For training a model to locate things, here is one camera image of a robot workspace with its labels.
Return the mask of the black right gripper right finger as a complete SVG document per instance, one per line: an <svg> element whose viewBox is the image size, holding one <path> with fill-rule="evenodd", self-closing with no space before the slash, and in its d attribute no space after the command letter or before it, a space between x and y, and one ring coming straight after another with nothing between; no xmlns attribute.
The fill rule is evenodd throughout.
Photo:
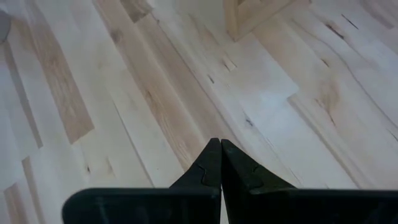
<svg viewBox="0 0 398 224"><path fill-rule="evenodd" d="M298 189L221 141L229 224L398 224L398 190Z"/></svg>

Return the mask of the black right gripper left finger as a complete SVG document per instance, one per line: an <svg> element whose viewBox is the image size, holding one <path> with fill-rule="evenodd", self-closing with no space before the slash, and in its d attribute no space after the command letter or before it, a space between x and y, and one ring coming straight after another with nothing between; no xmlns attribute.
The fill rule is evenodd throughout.
<svg viewBox="0 0 398 224"><path fill-rule="evenodd" d="M221 142L209 140L168 188L90 188L69 197L64 224L220 224Z"/></svg>

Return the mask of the light wooden slatted rack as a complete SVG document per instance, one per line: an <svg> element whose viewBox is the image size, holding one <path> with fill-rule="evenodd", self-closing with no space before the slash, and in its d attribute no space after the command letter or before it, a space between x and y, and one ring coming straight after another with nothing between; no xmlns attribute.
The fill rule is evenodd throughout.
<svg viewBox="0 0 398 224"><path fill-rule="evenodd" d="M295 0L223 0L226 30L234 41Z"/></svg>

